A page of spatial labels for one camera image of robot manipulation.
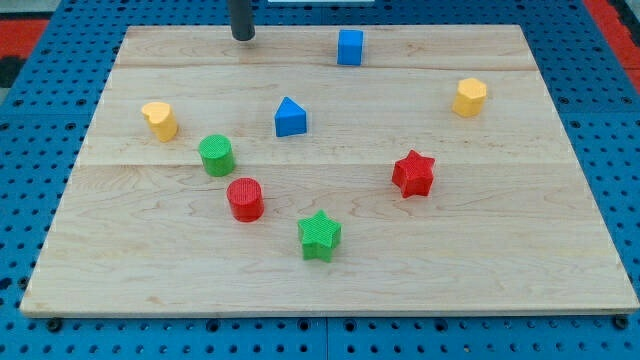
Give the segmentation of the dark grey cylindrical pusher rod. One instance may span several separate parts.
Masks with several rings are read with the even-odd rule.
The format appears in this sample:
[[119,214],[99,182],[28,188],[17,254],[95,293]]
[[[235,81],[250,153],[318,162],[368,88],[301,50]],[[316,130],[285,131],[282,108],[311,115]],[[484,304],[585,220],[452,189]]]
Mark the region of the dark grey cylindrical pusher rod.
[[253,10],[250,0],[227,0],[232,37],[250,41],[255,36]]

